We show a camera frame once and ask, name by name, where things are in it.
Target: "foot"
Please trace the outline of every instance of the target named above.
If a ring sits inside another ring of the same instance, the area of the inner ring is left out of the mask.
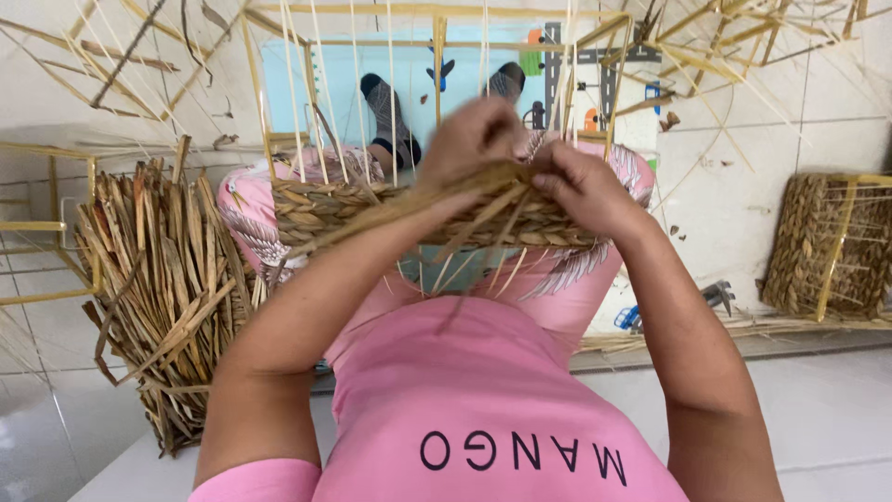
[[[520,93],[524,90],[526,75],[517,63],[505,63],[490,77],[490,96],[501,96],[512,105],[517,104]]]
[[[393,94],[393,108],[395,111],[396,138],[393,136],[393,124],[391,122],[391,87],[381,77],[374,73],[367,73],[359,83],[359,90],[366,97],[368,107],[375,115],[376,134],[372,144],[380,145],[391,155],[396,162],[397,169],[403,166],[417,164],[421,160],[421,147],[411,135],[409,128],[402,119],[400,99]]]

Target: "woven basket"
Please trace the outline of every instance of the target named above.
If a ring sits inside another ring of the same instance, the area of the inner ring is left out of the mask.
[[[355,185],[329,183],[318,185],[297,180],[273,180],[273,200],[278,221],[279,239],[291,247],[304,246],[344,226],[351,218],[376,205],[366,190]],[[383,183],[370,186],[381,203],[401,195],[406,188]],[[436,232],[422,239],[421,244],[444,245],[460,235],[500,192],[482,197],[469,211],[457,215]],[[523,204],[502,242],[499,234],[508,226],[517,205]],[[599,238],[577,226],[562,207],[546,200],[535,190],[510,202],[503,210],[479,224],[460,244],[486,247],[497,244],[558,248],[591,248]]]
[[[784,194],[762,300],[823,321],[874,319],[892,264],[892,177],[798,174]]]

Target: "gray patterned sock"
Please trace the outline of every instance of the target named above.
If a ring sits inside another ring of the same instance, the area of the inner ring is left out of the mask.
[[[526,75],[517,63],[505,63],[490,77],[490,95],[501,96],[512,105],[516,105],[520,93],[524,90]]]
[[[409,152],[409,128],[406,127],[406,123],[402,121],[400,99],[395,93],[393,94],[394,108],[396,112],[396,138],[393,138],[390,85],[374,73],[367,73],[366,76],[362,78],[362,81],[359,84],[359,89],[362,91],[362,95],[366,97],[368,107],[372,109],[372,113],[375,115],[377,126],[377,131],[375,133],[376,140],[382,139],[384,142],[392,146],[390,148],[391,155],[394,157],[393,161],[397,163],[397,168],[402,167],[404,164],[409,164],[412,159],[411,153]],[[415,138],[412,138],[412,146],[417,147]],[[415,156],[415,162],[418,163],[421,156],[420,150],[416,150],[413,154],[414,153],[418,153],[418,155]]]

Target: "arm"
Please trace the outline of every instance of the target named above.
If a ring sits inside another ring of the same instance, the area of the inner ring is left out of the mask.
[[[417,185],[436,189],[487,160],[510,157],[517,127],[506,102],[466,105],[432,141]],[[310,370],[384,271],[475,200],[466,194],[441,201],[314,255],[264,304],[214,372],[195,486],[226,469],[268,458],[319,464]]]
[[[626,262],[663,387],[669,471],[691,500],[782,500],[756,390],[669,239],[598,158],[554,145],[534,180]]]

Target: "pink shirt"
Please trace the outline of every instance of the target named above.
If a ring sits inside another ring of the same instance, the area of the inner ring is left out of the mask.
[[[338,439],[322,472],[271,459],[190,502],[687,500],[635,426],[560,367],[517,310],[466,298],[403,307],[338,370]]]

